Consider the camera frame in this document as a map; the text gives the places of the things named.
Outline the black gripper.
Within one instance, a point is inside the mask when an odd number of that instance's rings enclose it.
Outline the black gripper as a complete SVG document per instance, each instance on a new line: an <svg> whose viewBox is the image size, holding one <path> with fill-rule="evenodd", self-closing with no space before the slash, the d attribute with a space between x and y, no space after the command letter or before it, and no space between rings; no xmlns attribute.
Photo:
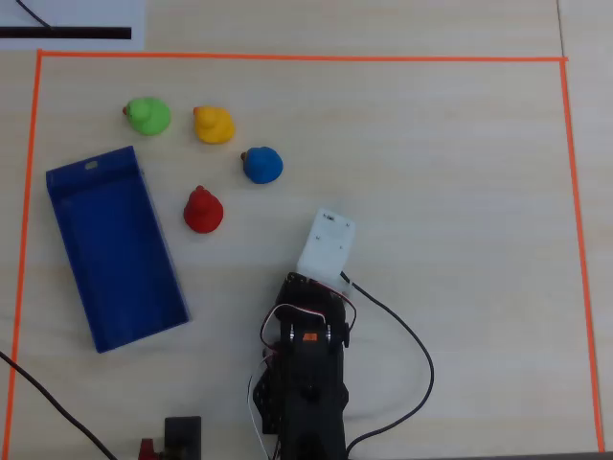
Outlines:
<svg viewBox="0 0 613 460"><path fill-rule="evenodd" d="M290 272L284 280L284 301L297 307L343 305L341 296L297 272Z"/></svg>

